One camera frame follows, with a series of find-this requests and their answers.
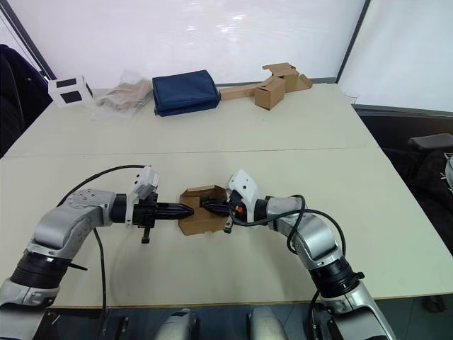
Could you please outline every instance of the black chair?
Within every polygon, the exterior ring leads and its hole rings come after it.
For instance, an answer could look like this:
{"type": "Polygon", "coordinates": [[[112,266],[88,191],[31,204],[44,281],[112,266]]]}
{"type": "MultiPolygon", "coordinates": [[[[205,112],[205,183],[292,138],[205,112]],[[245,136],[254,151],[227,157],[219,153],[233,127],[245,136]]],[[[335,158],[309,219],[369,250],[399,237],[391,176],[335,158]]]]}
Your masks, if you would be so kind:
{"type": "Polygon", "coordinates": [[[0,158],[25,131],[21,101],[8,61],[0,55],[0,158]]]}
{"type": "Polygon", "coordinates": [[[47,82],[15,50],[0,45],[0,158],[52,102],[47,82]]]}
{"type": "Polygon", "coordinates": [[[415,163],[406,176],[406,180],[411,181],[417,176],[418,170],[431,152],[437,150],[453,152],[453,136],[449,133],[440,133],[438,135],[412,137],[409,138],[408,146],[414,154],[418,154],[415,163]]]}

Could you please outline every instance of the plastic bag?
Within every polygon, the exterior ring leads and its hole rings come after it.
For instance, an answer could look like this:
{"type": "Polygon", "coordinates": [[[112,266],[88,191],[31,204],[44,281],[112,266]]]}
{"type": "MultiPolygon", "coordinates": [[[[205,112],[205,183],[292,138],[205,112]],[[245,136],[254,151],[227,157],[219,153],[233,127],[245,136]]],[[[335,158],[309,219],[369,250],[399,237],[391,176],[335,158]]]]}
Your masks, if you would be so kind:
{"type": "Polygon", "coordinates": [[[92,119],[131,118],[152,97],[151,80],[131,71],[124,71],[120,84],[99,97],[92,119]]]}

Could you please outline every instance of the flattened cardboard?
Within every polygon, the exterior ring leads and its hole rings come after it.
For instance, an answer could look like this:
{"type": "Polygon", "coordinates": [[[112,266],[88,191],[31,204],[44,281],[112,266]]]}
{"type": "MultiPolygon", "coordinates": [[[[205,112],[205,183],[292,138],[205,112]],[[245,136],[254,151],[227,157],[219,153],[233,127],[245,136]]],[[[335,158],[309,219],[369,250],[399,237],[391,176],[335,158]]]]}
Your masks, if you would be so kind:
{"type": "Polygon", "coordinates": [[[252,97],[255,95],[256,88],[269,84],[272,81],[272,79],[274,79],[274,77],[270,76],[269,78],[267,78],[265,81],[262,81],[261,83],[229,87],[227,89],[220,89],[220,91],[219,91],[220,100],[229,101],[230,99],[252,97]]]}
{"type": "Polygon", "coordinates": [[[227,217],[213,214],[201,207],[204,200],[226,200],[227,192],[220,186],[202,186],[189,188],[179,197],[179,203],[186,204],[193,209],[193,215],[178,221],[179,228],[184,235],[203,234],[223,230],[227,217]]]}
{"type": "Polygon", "coordinates": [[[271,110],[285,96],[286,81],[274,78],[269,84],[255,90],[255,105],[271,110]]]}

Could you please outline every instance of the white tabletop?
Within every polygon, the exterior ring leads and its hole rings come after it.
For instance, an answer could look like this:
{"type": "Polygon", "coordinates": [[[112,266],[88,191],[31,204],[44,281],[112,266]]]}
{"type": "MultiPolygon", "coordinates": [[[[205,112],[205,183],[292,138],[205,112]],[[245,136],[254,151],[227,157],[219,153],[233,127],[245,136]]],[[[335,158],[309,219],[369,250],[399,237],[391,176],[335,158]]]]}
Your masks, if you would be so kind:
{"type": "Polygon", "coordinates": [[[336,84],[286,93],[271,111],[252,98],[171,117],[154,115],[151,101],[131,120],[92,121],[100,108],[49,108],[10,148],[8,156],[142,154],[377,146],[336,84]]]}
{"type": "MultiPolygon", "coordinates": [[[[75,184],[121,164],[152,164],[159,200],[184,189],[224,186],[245,169],[263,196],[301,193],[311,208],[340,223],[347,259],[366,275],[375,298],[453,292],[453,258],[377,147],[266,152],[7,157],[0,161],[0,280],[11,275],[38,220],[75,184]]],[[[125,193],[134,170],[108,174],[93,188],[125,193]]],[[[314,285],[285,238],[267,227],[234,227],[186,237],[175,221],[158,221],[151,244],[139,230],[101,228],[108,304],[194,305],[309,300],[314,285]]],[[[56,306],[99,306],[98,248],[90,235],[69,269],[56,306]]]]}

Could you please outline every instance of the black cable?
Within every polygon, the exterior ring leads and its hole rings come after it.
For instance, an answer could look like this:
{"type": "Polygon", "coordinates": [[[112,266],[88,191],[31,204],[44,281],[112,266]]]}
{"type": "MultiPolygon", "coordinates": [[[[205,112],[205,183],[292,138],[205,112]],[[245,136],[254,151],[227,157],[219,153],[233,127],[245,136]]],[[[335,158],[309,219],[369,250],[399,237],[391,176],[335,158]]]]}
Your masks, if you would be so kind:
{"type": "MultiPolygon", "coordinates": [[[[58,203],[57,207],[65,202],[65,200],[75,191],[79,190],[85,184],[101,177],[102,175],[108,174],[109,172],[121,170],[121,169],[129,169],[129,168],[137,168],[141,169],[144,168],[145,165],[137,165],[137,164],[128,164],[128,165],[121,165],[115,166],[113,168],[98,172],[97,174],[92,175],[92,177],[87,178],[85,181],[81,182],[79,185],[75,186],[70,192],[68,192],[58,203]]],[[[101,310],[101,320],[99,325],[98,337],[97,339],[101,338],[103,325],[105,322],[105,316],[107,315],[107,288],[106,288],[106,281],[105,281],[105,262],[104,262],[104,247],[102,245],[101,238],[99,237],[98,230],[93,228],[94,236],[96,237],[96,241],[98,242],[99,246],[99,253],[100,253],[100,260],[101,260],[101,278],[102,278],[102,310],[101,310]]]]}
{"type": "Polygon", "coordinates": [[[319,290],[317,290],[316,293],[314,293],[314,295],[313,295],[313,297],[312,297],[312,299],[310,301],[309,311],[306,314],[306,323],[305,323],[306,330],[305,330],[305,334],[306,334],[306,338],[308,340],[312,340],[313,339],[313,324],[314,324],[314,321],[313,321],[313,309],[314,309],[314,304],[316,303],[316,300],[318,300],[318,296],[319,296],[319,290]]]}
{"type": "Polygon", "coordinates": [[[110,168],[107,170],[104,170],[102,172],[99,172],[97,174],[92,175],[92,177],[87,178],[85,181],[80,183],[78,186],[74,187],[70,192],[68,192],[62,200],[58,203],[57,207],[59,207],[61,204],[65,202],[65,200],[71,195],[74,191],[79,190],[82,186],[85,184],[91,182],[92,180],[97,179],[98,177],[101,177],[102,175],[108,174],[109,172],[120,170],[120,169],[128,169],[128,168],[144,168],[144,165],[136,165],[136,164],[129,164],[129,165],[121,165],[121,166],[115,166],[114,168],[110,168]]]}
{"type": "Polygon", "coordinates": [[[298,228],[298,226],[300,224],[300,221],[302,221],[302,218],[303,218],[304,213],[305,213],[306,210],[305,210],[305,197],[302,196],[302,195],[294,195],[293,197],[300,198],[301,205],[300,205],[299,216],[297,216],[297,220],[296,220],[295,224],[292,226],[291,231],[288,234],[288,237],[286,238],[286,247],[293,254],[297,254],[296,249],[294,249],[292,247],[292,245],[291,245],[291,241],[292,241],[292,238],[294,237],[294,235],[296,234],[297,228],[298,228]]]}
{"type": "Polygon", "coordinates": [[[255,225],[263,225],[265,223],[278,220],[281,217],[286,217],[286,216],[289,216],[289,215],[300,213],[300,209],[290,210],[290,211],[287,211],[287,212],[282,212],[281,214],[274,215],[274,216],[268,217],[268,218],[263,218],[262,220],[258,220],[258,221],[255,221],[255,222],[244,222],[244,221],[238,220],[238,218],[234,215],[234,213],[235,213],[234,209],[230,208],[229,209],[229,216],[231,217],[231,219],[233,220],[235,225],[241,225],[242,227],[253,227],[255,225]]]}
{"type": "Polygon", "coordinates": [[[96,237],[96,241],[98,242],[99,246],[99,254],[101,258],[101,278],[102,278],[102,310],[101,310],[101,320],[99,322],[99,331],[98,331],[98,339],[101,338],[103,325],[105,321],[105,316],[107,315],[107,288],[105,283],[105,264],[104,264],[104,247],[102,245],[101,238],[99,237],[98,230],[93,228],[94,236],[96,237]]]}

